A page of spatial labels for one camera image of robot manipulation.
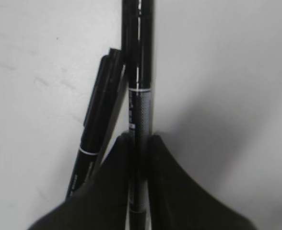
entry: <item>pen cap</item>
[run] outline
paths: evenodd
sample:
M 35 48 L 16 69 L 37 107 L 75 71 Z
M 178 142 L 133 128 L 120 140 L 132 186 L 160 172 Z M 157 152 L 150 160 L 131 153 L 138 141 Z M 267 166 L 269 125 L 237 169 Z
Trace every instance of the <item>pen cap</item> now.
M 152 79 L 153 0 L 123 1 L 122 44 L 129 73 L 129 87 L 147 89 Z
M 86 116 L 85 116 L 85 119 L 84 119 L 84 122 L 83 122 L 83 126 L 85 126 L 85 124 L 88 122 L 88 119 L 89 119 L 88 114 L 89 114 L 91 106 L 92 106 L 93 97 L 94 97 L 95 92 L 97 91 L 98 82 L 102 81 L 101 80 L 102 77 L 103 77 L 102 70 L 106 68 L 107 60 L 108 60 L 108 55 L 105 55 L 105 56 L 102 57 L 101 63 L 99 64 L 97 77 L 96 77 L 96 80 L 95 80 L 95 84 L 94 84 L 94 87 L 93 87 L 93 92 L 92 92 L 92 95 L 91 95 L 91 98 L 90 98 L 90 102 L 89 102 L 87 113 L 86 113 Z
M 108 56 L 102 59 L 86 115 L 81 140 L 81 148 L 84 151 L 100 151 L 117 99 L 122 69 L 121 51 L 110 49 Z

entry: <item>silver band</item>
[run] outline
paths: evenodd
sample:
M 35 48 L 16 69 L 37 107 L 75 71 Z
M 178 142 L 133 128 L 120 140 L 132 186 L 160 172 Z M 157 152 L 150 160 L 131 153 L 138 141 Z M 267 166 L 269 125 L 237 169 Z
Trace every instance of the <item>silver band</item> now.
M 79 147 L 79 151 L 86 154 L 86 155 L 90 155 L 90 156 L 97 156 L 98 153 L 92 153 L 92 152 L 87 152 L 87 151 L 84 151 L 82 148 Z
M 133 92 L 150 92 L 150 91 L 152 91 L 152 89 L 133 89 L 133 88 L 129 88 L 129 91 L 133 91 Z

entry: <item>silver grip section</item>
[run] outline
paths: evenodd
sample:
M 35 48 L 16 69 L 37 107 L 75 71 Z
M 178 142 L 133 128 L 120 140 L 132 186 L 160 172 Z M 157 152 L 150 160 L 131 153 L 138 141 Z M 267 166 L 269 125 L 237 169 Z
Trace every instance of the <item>silver grip section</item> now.
M 129 90 L 129 134 L 132 168 L 130 180 L 130 209 L 146 209 L 146 176 L 144 167 L 151 125 L 151 90 Z

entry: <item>white wall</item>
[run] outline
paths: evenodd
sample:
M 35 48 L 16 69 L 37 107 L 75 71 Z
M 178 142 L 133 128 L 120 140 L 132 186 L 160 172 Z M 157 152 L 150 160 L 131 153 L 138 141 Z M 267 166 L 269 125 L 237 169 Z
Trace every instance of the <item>white wall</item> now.
M 0 0 L 0 230 L 63 201 L 120 2 Z M 153 128 L 178 162 L 282 230 L 282 0 L 157 0 L 154 75 Z

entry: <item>pen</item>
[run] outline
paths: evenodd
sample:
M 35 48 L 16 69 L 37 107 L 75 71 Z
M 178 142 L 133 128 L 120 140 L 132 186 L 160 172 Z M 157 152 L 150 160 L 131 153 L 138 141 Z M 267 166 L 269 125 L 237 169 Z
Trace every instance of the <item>pen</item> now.
M 66 198 L 73 195 L 92 175 L 117 99 L 122 67 L 119 50 L 110 49 L 109 55 L 101 60 Z
M 131 179 L 129 190 L 129 226 L 144 230 L 146 222 L 146 185 L 143 169 L 151 134 L 151 81 L 153 0 L 123 0 L 122 23 L 126 37 L 124 60 L 129 75 L 129 134 Z

